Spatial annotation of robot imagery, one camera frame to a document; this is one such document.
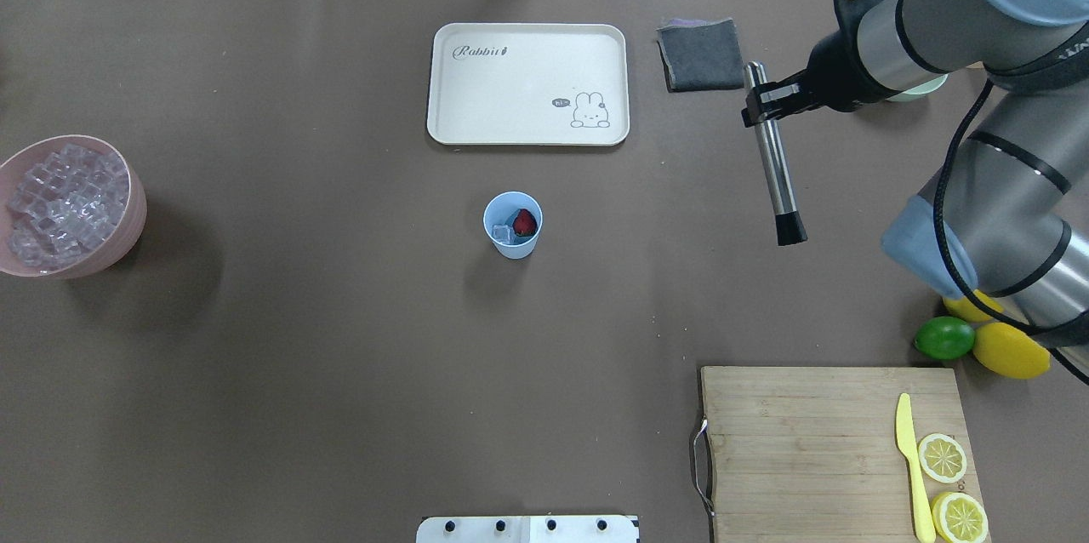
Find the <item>wooden cutting board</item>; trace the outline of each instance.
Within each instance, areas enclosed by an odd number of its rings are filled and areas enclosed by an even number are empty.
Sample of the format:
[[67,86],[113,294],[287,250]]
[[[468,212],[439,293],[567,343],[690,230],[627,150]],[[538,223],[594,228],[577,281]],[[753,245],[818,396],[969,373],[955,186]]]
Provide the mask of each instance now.
[[719,543],[914,542],[896,449],[901,393],[911,395],[916,439],[949,434],[968,456],[959,483],[923,476],[928,497],[959,490],[984,502],[950,369],[705,366],[700,374]]

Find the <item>strawberry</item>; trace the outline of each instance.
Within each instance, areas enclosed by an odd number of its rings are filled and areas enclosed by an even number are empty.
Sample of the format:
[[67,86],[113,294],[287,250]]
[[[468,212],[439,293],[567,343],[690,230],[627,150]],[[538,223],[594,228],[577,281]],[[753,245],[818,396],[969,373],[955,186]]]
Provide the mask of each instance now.
[[529,213],[529,209],[518,209],[518,217],[514,218],[514,234],[534,236],[534,233],[537,233],[537,218]]

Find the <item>brown table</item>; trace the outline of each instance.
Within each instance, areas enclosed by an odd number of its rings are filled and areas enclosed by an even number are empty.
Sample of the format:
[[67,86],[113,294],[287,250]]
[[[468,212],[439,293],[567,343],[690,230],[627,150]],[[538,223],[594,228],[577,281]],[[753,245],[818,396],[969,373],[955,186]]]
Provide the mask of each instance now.
[[[0,155],[105,137],[149,212],[102,274],[0,279],[0,539],[393,542],[554,511],[705,541],[699,366],[929,365],[909,342],[937,298],[878,242],[979,73],[787,120],[794,248],[743,92],[665,92],[662,20],[733,16],[783,76],[830,0],[2,1]],[[431,38],[460,21],[617,26],[626,143],[432,143]],[[503,189],[548,214],[527,260],[481,232]],[[1086,388],[958,381],[995,540],[1085,539]]]

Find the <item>black rubber tip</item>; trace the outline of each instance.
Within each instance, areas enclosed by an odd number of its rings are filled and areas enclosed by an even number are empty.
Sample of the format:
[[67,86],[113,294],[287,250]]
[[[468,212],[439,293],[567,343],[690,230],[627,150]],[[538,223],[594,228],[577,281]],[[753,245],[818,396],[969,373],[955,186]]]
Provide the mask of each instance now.
[[779,236],[779,245],[800,244],[809,239],[806,226],[802,225],[802,214],[798,212],[776,214],[775,233]]

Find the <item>yellow lemon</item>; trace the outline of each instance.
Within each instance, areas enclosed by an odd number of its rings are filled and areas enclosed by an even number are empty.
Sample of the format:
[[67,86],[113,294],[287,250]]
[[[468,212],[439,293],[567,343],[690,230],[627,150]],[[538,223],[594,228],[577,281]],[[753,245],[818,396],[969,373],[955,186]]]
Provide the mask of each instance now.
[[919,442],[919,462],[922,472],[942,483],[956,483],[968,470],[968,457],[960,443],[950,435],[937,433]]
[[934,530],[950,543],[982,543],[989,530],[983,505],[963,492],[943,492],[931,509]]
[[980,365],[1015,380],[1031,380],[1051,369],[1051,354],[1008,323],[988,323],[977,330],[971,353]]
[[[972,294],[976,295],[976,298],[980,299],[980,301],[983,301],[986,306],[991,307],[991,309],[999,311],[999,313],[1002,313],[1003,309],[1001,304],[993,301],[990,296],[984,295],[983,292],[980,291],[972,292]],[[944,304],[945,310],[950,311],[950,314],[953,314],[953,317],[956,318],[964,319],[965,322],[980,323],[980,322],[989,322],[991,320],[990,314],[983,313],[983,311],[979,310],[979,307],[974,306],[974,304],[971,304],[971,301],[969,301],[968,298],[960,298],[960,299],[942,298],[942,304]]]

